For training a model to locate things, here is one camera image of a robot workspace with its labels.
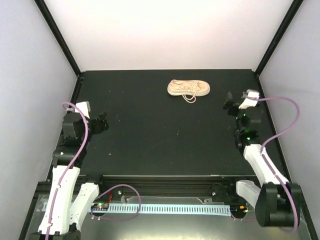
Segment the beige knit sneaker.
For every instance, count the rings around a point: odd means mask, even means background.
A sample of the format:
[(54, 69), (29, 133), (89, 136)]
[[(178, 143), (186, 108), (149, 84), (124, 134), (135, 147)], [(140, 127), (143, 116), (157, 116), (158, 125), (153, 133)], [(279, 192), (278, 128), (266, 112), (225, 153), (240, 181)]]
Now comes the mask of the beige knit sneaker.
[(167, 92), (172, 96), (203, 97), (210, 93), (210, 85), (202, 80), (177, 80), (173, 79), (167, 86)]

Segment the white shoelace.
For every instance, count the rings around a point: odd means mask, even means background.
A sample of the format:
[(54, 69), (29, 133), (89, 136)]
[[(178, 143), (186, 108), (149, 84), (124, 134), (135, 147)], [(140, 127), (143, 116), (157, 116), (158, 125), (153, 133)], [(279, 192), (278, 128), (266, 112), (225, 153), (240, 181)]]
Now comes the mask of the white shoelace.
[(197, 94), (200, 93), (199, 82), (196, 80), (187, 81), (183, 83), (183, 89), (186, 93), (182, 94), (183, 99), (189, 103), (193, 104), (197, 100)]

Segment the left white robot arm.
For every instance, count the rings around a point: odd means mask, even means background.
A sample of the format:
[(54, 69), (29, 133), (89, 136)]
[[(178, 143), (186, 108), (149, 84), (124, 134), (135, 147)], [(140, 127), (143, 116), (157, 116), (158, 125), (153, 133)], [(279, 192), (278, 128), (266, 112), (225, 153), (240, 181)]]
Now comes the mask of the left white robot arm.
[(62, 122), (60, 144), (52, 154), (52, 182), (44, 217), (31, 240), (79, 240), (81, 228), (94, 199), (108, 192), (100, 177), (87, 180), (72, 199), (91, 137), (109, 129), (107, 113), (97, 118), (68, 113)]

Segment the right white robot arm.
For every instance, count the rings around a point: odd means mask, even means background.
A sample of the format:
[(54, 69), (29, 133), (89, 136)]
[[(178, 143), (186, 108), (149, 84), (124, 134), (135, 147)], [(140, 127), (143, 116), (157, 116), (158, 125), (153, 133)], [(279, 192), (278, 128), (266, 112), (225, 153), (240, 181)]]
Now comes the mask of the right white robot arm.
[(236, 102), (228, 93), (223, 109), (235, 117), (235, 146), (250, 164), (260, 185), (250, 180), (239, 180), (228, 187), (228, 198), (234, 202), (245, 199), (253, 207), (261, 227), (296, 231), (300, 224), (302, 189), (281, 174), (267, 153), (266, 145), (279, 135), (268, 138), (264, 143), (259, 141), (263, 113), (259, 103), (264, 99), (258, 91), (251, 89), (243, 93), (242, 99), (242, 102)]

